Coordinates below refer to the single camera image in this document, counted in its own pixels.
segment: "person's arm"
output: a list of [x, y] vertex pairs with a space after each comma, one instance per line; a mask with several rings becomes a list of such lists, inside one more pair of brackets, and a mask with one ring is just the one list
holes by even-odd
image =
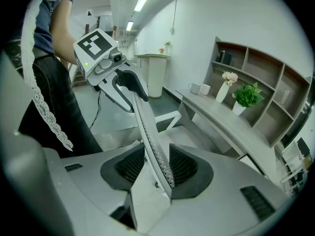
[[70, 36], [67, 25], [72, 2], [62, 0], [51, 15], [49, 31], [53, 37], [55, 53], [61, 59], [76, 64], [73, 50], [75, 40]]

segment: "person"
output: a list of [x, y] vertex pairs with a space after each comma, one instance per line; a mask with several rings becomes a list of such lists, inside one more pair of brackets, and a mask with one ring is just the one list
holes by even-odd
[[[73, 144], [66, 149], [40, 116], [34, 102], [27, 108], [19, 132], [35, 138], [43, 147], [55, 149], [61, 158], [102, 152], [86, 122], [71, 88], [69, 72], [56, 58], [76, 64], [74, 39], [67, 30], [73, 0], [43, 0], [39, 6], [34, 32], [35, 61], [33, 71], [36, 82], [54, 114], [57, 124]], [[16, 70], [23, 75], [21, 61], [21, 35], [24, 18], [13, 32], [4, 49]]]

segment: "vase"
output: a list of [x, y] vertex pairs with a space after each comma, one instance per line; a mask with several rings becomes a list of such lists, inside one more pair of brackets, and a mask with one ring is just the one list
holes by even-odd
[[165, 48], [164, 48], [164, 55], [168, 55], [168, 45], [165, 45]]
[[246, 109], [246, 107], [242, 107], [237, 101], [235, 101], [232, 111], [234, 114], [239, 116], [245, 109]]
[[219, 102], [219, 103], [223, 102], [229, 88], [230, 87], [225, 82], [222, 84], [222, 86], [221, 86], [221, 88], [217, 94], [217, 97], [216, 97], [217, 102]]

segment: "small plant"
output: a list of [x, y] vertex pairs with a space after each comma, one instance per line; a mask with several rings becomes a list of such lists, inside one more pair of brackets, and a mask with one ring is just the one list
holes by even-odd
[[234, 92], [234, 96], [242, 107], [249, 108], [264, 99], [264, 97], [260, 95], [260, 92], [261, 90], [258, 88], [258, 83], [256, 82], [254, 85], [247, 85], [237, 89]]
[[238, 76], [236, 73], [224, 72], [222, 78], [225, 79], [225, 83], [230, 87], [237, 82]]

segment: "blue t-shirt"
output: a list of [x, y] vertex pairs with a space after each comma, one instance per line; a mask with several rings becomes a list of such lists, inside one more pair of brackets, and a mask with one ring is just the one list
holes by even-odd
[[[53, 38], [49, 32], [51, 14], [60, 3], [61, 0], [43, 0], [39, 6], [39, 14], [36, 18], [36, 29], [34, 32], [35, 47], [54, 54]], [[21, 39], [23, 19], [19, 22], [16, 30], [14, 31], [11, 40]]]

